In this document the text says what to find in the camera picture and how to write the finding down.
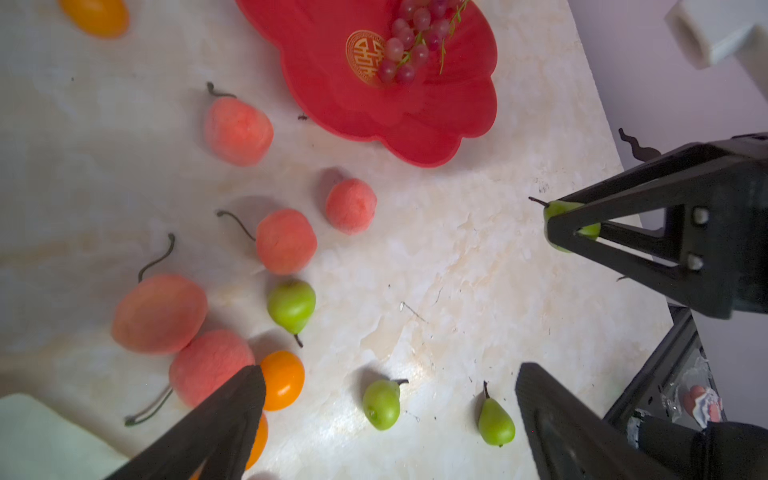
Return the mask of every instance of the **marble countertop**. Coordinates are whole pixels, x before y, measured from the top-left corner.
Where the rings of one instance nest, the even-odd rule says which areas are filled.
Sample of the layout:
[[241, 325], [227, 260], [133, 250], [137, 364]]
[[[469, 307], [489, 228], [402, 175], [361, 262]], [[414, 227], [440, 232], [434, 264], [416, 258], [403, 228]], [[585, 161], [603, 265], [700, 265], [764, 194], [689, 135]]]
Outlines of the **marble countertop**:
[[[534, 478], [520, 363], [539, 362], [602, 415], [671, 321], [661, 295], [551, 248], [527, 200], [621, 171], [567, 1], [478, 3], [498, 42], [498, 117], [453, 161], [420, 170], [298, 120], [276, 49], [234, 1], [128, 0], [131, 31], [117, 41], [83, 35], [54, 2], [4, 2], [0, 395], [28, 392], [129, 456], [185, 415], [172, 396], [123, 427], [165, 387], [171, 358], [109, 336], [115, 305], [174, 232], [177, 249], [151, 273], [206, 289], [204, 329], [234, 329], [260, 357], [290, 349], [306, 367], [296, 404], [268, 414], [246, 478]], [[206, 81], [269, 115], [258, 167], [206, 151]], [[379, 198], [357, 237], [320, 209], [339, 170]], [[319, 241], [300, 274], [318, 294], [300, 351], [266, 314], [270, 278], [252, 243], [214, 215], [255, 227], [275, 206], [304, 212]], [[410, 380], [387, 432], [357, 406], [372, 371]], [[503, 449], [476, 432], [483, 380], [518, 426]]]

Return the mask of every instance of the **fruit stem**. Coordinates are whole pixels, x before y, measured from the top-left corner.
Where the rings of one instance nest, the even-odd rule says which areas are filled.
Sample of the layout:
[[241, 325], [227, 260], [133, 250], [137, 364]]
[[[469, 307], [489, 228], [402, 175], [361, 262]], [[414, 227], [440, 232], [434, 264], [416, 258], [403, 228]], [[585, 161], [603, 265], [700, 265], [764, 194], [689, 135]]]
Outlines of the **fruit stem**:
[[163, 405], [165, 405], [165, 402], [168, 400], [168, 398], [170, 398], [170, 394], [173, 393], [173, 392], [174, 392], [174, 390], [169, 388], [168, 389], [168, 393], [163, 398], [163, 401], [160, 402], [160, 405], [158, 405], [157, 408], [151, 414], [149, 414], [148, 416], [142, 418], [141, 420], [138, 420], [138, 417], [141, 416], [143, 413], [145, 413], [147, 411], [147, 409], [145, 409], [143, 412], [137, 413], [136, 415], [130, 415], [130, 416], [125, 417], [125, 426], [127, 426], [127, 427], [136, 426], [136, 425], [139, 425], [140, 423], [144, 423], [147, 420], [149, 420], [152, 417], [154, 417], [154, 414], [156, 414], [157, 412], [160, 411], [161, 408], [163, 408]]
[[151, 262], [144, 265], [144, 268], [139, 270], [139, 283], [141, 283], [141, 281], [144, 279], [144, 272], [146, 272], [149, 267], [153, 265], [157, 265], [158, 263], [162, 262], [168, 257], [168, 255], [170, 255], [170, 252], [174, 251], [174, 245], [176, 244], [176, 236], [173, 235], [172, 233], [169, 233], [168, 239], [170, 240], [170, 246], [168, 247], [168, 251], [162, 257], [158, 258], [157, 260], [152, 260]]
[[[469, 3], [469, 0], [463, 0], [463, 2], [458, 6], [456, 9], [456, 13], [453, 14], [453, 17], [451, 18], [450, 25], [451, 27], [448, 30], [448, 38], [451, 38], [453, 34], [456, 32], [456, 29], [458, 27], [458, 24], [462, 22], [462, 12], [467, 9], [467, 4]], [[442, 69], [445, 67], [445, 39], [442, 39], [442, 51], [440, 54], [440, 75], [442, 75]]]
[[214, 83], [212, 81], [207, 82], [205, 85], [208, 86], [208, 93], [213, 95], [214, 97], [232, 97], [232, 98], [237, 98], [233, 94], [228, 94], [228, 93], [223, 92], [223, 91], [215, 91], [214, 90]]
[[[421, 33], [421, 32], [416, 34], [416, 39], [413, 41], [413, 47], [415, 47], [416, 45], [418, 45], [420, 43], [423, 43], [423, 44], [426, 45], [426, 42], [424, 41], [424, 38], [422, 38], [422, 35], [423, 35], [423, 33]], [[408, 63], [408, 60], [411, 59], [411, 50], [408, 50], [406, 52], [406, 54], [402, 57], [402, 60], [400, 61], [400, 63], [397, 64], [398, 68], [400, 68], [403, 65], [405, 65], [406, 63]]]
[[544, 208], [549, 207], [549, 203], [539, 200], [538, 198], [528, 197], [529, 200], [536, 202], [537, 204], [544, 205]]
[[248, 238], [250, 238], [250, 239], [251, 239], [251, 240], [253, 240], [254, 242], [256, 241], [256, 239], [255, 239], [255, 238], [253, 238], [253, 235], [251, 235], [251, 234], [250, 234], [250, 232], [249, 232], [249, 231], [248, 231], [248, 229], [245, 227], [245, 225], [243, 225], [243, 222], [241, 222], [241, 221], [240, 221], [240, 219], [239, 219], [239, 218], [237, 218], [237, 215], [233, 214], [232, 212], [228, 212], [228, 211], [226, 211], [226, 210], [219, 210], [219, 211], [217, 211], [217, 212], [216, 212], [216, 216], [217, 216], [217, 217], [223, 217], [224, 215], [228, 215], [228, 216], [232, 217], [233, 219], [235, 219], [235, 221], [237, 222], [237, 224], [238, 224], [238, 225], [240, 225], [240, 228], [242, 228], [242, 229], [243, 229], [243, 232], [245, 232], [245, 234], [248, 236]]

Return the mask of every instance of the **artificial fruit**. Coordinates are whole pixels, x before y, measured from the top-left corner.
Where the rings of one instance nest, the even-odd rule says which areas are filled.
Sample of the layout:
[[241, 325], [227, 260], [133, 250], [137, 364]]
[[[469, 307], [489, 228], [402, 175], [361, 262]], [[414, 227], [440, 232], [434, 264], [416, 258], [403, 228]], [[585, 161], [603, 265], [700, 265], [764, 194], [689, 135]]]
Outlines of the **artificial fruit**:
[[[569, 250], [566, 250], [563, 247], [559, 247], [558, 245], [555, 245], [549, 240], [549, 235], [547, 234], [547, 225], [549, 224], [550, 218], [560, 214], [564, 214], [565, 212], [569, 212], [571, 210], [575, 210], [583, 206], [584, 204], [580, 204], [578, 202], [566, 202], [563, 200], [553, 200], [551, 202], [544, 202], [542, 200], [539, 200], [538, 198], [533, 198], [533, 197], [528, 197], [528, 199], [536, 202], [537, 204], [541, 204], [544, 206], [544, 237], [547, 239], [547, 242], [549, 242], [550, 245], [560, 250], [561, 252], [570, 253]], [[600, 224], [593, 223], [592, 225], [587, 225], [586, 227], [580, 228], [578, 232], [587, 238], [596, 240], [600, 236]]]
[[310, 321], [316, 300], [315, 290], [307, 282], [290, 280], [270, 292], [266, 311], [275, 323], [293, 334], [299, 346], [303, 346], [299, 334]]
[[485, 443], [502, 446], [515, 439], [515, 423], [504, 408], [488, 394], [488, 382], [483, 382], [482, 411], [478, 421], [478, 430]]
[[400, 417], [400, 385], [408, 380], [376, 380], [362, 396], [362, 408], [371, 425], [387, 430]]
[[59, 0], [58, 4], [75, 25], [96, 37], [119, 37], [131, 22], [122, 0]]
[[304, 388], [304, 365], [291, 352], [271, 353], [260, 364], [266, 384], [264, 409], [282, 410], [299, 398]]

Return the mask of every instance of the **yellow cherry tomato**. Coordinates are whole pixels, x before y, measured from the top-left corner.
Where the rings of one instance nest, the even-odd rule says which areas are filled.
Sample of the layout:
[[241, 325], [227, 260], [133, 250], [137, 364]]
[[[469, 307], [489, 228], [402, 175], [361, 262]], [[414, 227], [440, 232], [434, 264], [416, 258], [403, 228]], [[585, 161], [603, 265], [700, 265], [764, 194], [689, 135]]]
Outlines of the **yellow cherry tomato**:
[[[270, 427], [266, 423], [266, 415], [263, 413], [261, 414], [261, 419], [259, 420], [259, 429], [256, 431], [256, 438], [253, 440], [253, 448], [250, 450], [250, 457], [248, 457], [248, 463], [245, 464], [245, 469], [249, 469], [253, 467], [256, 462], [259, 460], [259, 457], [261, 456], [261, 452], [264, 451], [264, 447], [266, 446], [266, 437], [270, 433]], [[200, 473], [203, 471], [203, 466], [201, 465], [194, 474], [192, 474], [192, 477], [190, 480], [200, 480]]]
[[128, 9], [122, 0], [59, 0], [58, 3], [85, 33], [115, 38], [128, 30]]
[[275, 352], [261, 361], [266, 383], [264, 409], [281, 410], [299, 398], [304, 387], [304, 365], [291, 352]]

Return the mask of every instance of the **red plate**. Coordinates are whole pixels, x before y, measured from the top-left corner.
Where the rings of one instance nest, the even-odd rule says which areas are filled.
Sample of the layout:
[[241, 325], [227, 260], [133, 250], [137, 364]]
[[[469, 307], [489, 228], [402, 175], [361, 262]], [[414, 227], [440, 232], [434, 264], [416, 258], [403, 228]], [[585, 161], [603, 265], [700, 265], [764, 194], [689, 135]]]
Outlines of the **red plate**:
[[453, 158], [463, 137], [496, 119], [496, 40], [469, 3], [413, 84], [383, 85], [376, 70], [398, 0], [237, 0], [261, 35], [280, 49], [293, 97], [321, 127], [355, 141], [381, 141], [417, 167]]

